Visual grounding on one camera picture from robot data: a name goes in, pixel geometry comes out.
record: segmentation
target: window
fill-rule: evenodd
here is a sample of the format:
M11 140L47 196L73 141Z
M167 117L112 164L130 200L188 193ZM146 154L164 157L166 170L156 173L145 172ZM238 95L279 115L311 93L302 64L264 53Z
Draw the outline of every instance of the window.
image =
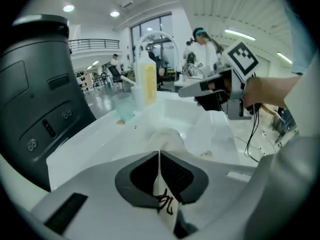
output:
M141 24L141 36L143 36L144 34L150 32L150 31L160 31L160 19L159 18L155 18L153 20L150 20L150 21L147 21L147 22ZM147 38L147 40L145 40L145 41L150 42L150 41L154 41L157 39L160 39L159 34L150 35Z
M131 29L132 47L133 47L133 60L135 61L135 46L145 33L149 31L163 31L170 36L173 36L172 15L165 15L161 17L148 20L135 26ZM156 57L162 60L161 66L163 68L174 68L174 45L170 39L160 36L159 34L149 36L145 42L148 42L148 52L153 52Z
M160 18L160 21L161 31L173 36L174 32L172 29L172 15L163 16Z
M134 47L140 39L140 26L132 28L132 47Z

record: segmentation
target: clear plastic cup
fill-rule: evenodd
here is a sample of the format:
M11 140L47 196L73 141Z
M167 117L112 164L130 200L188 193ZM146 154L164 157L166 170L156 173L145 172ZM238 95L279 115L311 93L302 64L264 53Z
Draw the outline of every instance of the clear plastic cup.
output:
M134 117L134 101L129 92L122 92L112 98L113 107L122 121L128 121Z

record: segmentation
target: office chair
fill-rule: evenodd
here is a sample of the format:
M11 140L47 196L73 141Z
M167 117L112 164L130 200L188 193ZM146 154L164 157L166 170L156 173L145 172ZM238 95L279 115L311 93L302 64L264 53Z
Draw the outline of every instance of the office chair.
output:
M118 72L116 66L111 65L108 67L109 71L112 74L112 83L121 83L122 90L124 90L123 80L121 79L121 74Z

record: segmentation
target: white counter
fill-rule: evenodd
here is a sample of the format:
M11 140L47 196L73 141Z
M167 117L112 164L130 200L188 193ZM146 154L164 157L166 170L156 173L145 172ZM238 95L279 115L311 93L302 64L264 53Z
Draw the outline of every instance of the white counter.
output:
M199 156L211 151L217 162L239 164L233 133L225 114L205 111L193 97L157 92L157 102L125 125L114 110L69 139L46 160L52 190L94 165L145 152L154 131L176 129L188 152Z
M201 80L203 80L202 78L190 78L190 77L188 77L186 80L184 80L184 81L180 81L180 80L178 80L178 81L175 81L174 83L173 83L173 85L175 86L175 87L186 87L186 86L189 86L189 85L192 85L192 84L194 84L194 83L197 83L197 82L199 82L199 81L201 81Z

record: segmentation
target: white wall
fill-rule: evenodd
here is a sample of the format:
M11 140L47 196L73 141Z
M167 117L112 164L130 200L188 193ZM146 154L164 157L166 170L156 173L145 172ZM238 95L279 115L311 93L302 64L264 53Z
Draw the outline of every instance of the white wall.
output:
M282 63L277 61L272 61L269 65L269 75L270 78L291 78L297 75L291 73L290 67L284 67Z
M257 60L259 61L259 67L255 72L256 76L261 78L267 78L269 76L270 61L260 56L256 56L256 57L257 57Z
M183 53L186 49L186 42L192 37L192 29L187 18L186 12L182 7L176 7L171 10L173 38L179 47L180 65L183 65ZM174 68L178 65L177 58L174 60Z
M113 39L120 40L118 31L105 25L81 25L81 39Z
M69 40L81 39L81 27L80 25L69 25Z
M118 34L120 37L120 50L122 51L122 56L119 59L123 63L123 69L126 71L133 61L131 29L130 27L126 27L118 31Z

